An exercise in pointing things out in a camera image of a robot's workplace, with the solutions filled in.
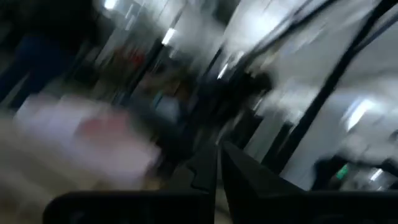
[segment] person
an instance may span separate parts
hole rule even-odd
[[[86,38],[96,42],[92,0],[35,0],[14,61],[0,76],[0,101],[26,76],[9,105],[18,109],[72,64]]]

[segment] fluorescent light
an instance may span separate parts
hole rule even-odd
[[[132,24],[134,23],[135,20],[136,20],[136,17],[135,16],[131,16],[131,18],[130,18],[129,22],[127,23],[126,28],[124,30],[130,30],[131,26],[132,26]]]
[[[221,69],[220,73],[217,76],[217,79],[220,79],[224,76],[226,69],[228,68],[228,63],[226,63],[223,67],[223,69]]]
[[[383,173],[382,169],[378,169],[371,177],[371,181],[375,181]]]
[[[358,107],[354,110],[353,114],[348,118],[347,130],[349,131],[359,120],[365,115],[365,113],[374,107],[374,103],[370,100],[362,101]]]
[[[118,0],[105,0],[105,9],[112,10],[116,6]]]
[[[133,5],[133,4],[131,4],[131,5],[130,5],[130,8],[129,8],[129,10],[128,10],[128,12],[127,12],[126,16],[125,16],[125,18],[126,18],[126,19],[128,19],[128,18],[129,18],[129,16],[130,16],[130,13],[131,13],[131,11],[132,11],[133,7],[134,7],[134,5]]]
[[[169,42],[170,42],[171,38],[173,37],[174,33],[175,33],[175,29],[170,28],[167,31],[166,35],[164,36],[164,38],[162,40],[162,44],[164,44],[164,45],[169,44]]]

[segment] ceiling light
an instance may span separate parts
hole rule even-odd
[[[118,0],[105,0],[105,9],[107,10],[112,10],[114,9],[114,7],[116,6],[116,3],[118,2]]]
[[[220,73],[217,76],[217,79],[220,79],[224,76],[226,69],[228,68],[228,64],[224,65],[223,69],[220,71]]]
[[[363,100],[348,118],[347,131],[358,124],[359,120],[365,115],[365,113],[374,107],[374,103],[370,100]]]
[[[372,176],[371,181],[375,181],[383,173],[382,169],[378,169]]]
[[[169,42],[170,42],[171,38],[173,37],[174,33],[175,33],[175,29],[170,28],[167,31],[166,35],[164,36],[164,38],[162,40],[162,44],[164,44],[164,45],[169,44]]]

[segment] green light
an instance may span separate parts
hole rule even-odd
[[[341,168],[337,172],[336,177],[341,180],[347,174],[347,172],[348,172],[348,166],[344,165],[343,168]]]

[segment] dark jacket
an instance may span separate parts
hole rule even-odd
[[[93,13],[92,0],[35,0],[27,30],[58,41],[75,54],[85,39],[96,44]]]

